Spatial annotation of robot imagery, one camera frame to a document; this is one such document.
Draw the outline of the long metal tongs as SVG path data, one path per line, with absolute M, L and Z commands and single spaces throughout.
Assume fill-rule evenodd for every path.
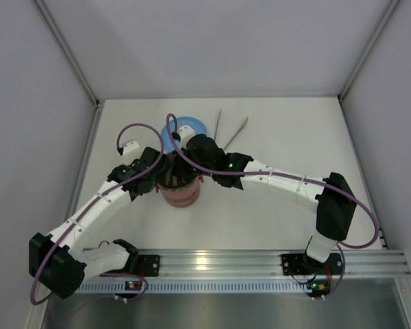
M 223 110 L 220 108 L 215 120 L 214 130 L 212 134 L 212 139 L 217 141 L 219 132 L 221 131 L 221 117 L 222 117 Z M 232 143 L 237 139 L 237 137 L 243 132 L 249 122 L 249 116 L 246 116 L 240 125 L 233 131 L 231 134 L 228 134 L 227 141 L 225 144 L 222 144 L 221 147 L 224 151 L 228 150 L 228 148 L 232 145 Z

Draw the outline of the grey lid with handle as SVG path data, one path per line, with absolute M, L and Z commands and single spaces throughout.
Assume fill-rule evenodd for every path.
M 167 162 L 158 176 L 157 185 L 166 191 L 181 191 L 195 182 L 203 182 L 203 176 L 187 162 Z

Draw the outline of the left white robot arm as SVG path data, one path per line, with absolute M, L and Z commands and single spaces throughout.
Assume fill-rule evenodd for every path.
M 86 249 L 89 240 L 122 208 L 151 192 L 166 156 L 151 147 L 131 164 L 115 167 L 97 193 L 62 225 L 29 241 L 29 274 L 61 299 L 70 297 L 82 282 L 103 273 L 135 274 L 139 251 L 117 239 L 104 247 Z

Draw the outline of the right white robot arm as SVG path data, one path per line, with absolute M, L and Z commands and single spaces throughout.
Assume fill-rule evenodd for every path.
M 347 238 L 357 201 L 341 174 L 332 172 L 328 178 L 311 180 L 279 171 L 246 154 L 226 153 L 214 139 L 186 126 L 168 134 L 178 155 L 199 175 L 207 175 L 225 188 L 264 191 L 313 212 L 316 226 L 306 258 L 323 264 L 336 244 Z

